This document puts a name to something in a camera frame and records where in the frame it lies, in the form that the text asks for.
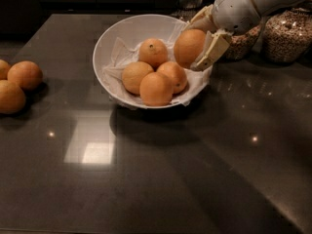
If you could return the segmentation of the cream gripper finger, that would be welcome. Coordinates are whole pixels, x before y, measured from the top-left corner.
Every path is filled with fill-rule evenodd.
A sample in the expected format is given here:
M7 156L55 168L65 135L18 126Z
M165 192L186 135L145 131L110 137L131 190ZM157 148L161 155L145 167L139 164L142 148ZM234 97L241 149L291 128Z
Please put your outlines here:
M193 71L204 71L217 62L227 51L232 40L232 34L220 29L215 33L207 32L203 51L191 63Z
M205 6L201 9L184 27L185 30L199 29L207 33L208 31L214 33L217 27L214 24L212 10L214 5Z

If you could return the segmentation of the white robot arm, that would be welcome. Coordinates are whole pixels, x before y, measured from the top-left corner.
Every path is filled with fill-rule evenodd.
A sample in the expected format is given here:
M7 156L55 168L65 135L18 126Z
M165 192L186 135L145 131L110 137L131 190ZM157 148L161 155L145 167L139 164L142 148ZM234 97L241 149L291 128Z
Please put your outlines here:
M201 29L208 35L202 53L190 64L193 71L202 71L213 65L226 52L230 34L242 35L258 26L261 19L281 8L304 0L214 0L205 6L185 26Z

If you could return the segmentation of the white rounded gripper body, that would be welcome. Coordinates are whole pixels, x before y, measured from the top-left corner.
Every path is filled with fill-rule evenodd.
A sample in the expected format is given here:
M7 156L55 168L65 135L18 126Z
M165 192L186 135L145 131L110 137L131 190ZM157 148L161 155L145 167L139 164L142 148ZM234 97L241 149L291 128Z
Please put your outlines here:
M254 0L214 0L214 25L236 35L242 35L258 26L261 16Z

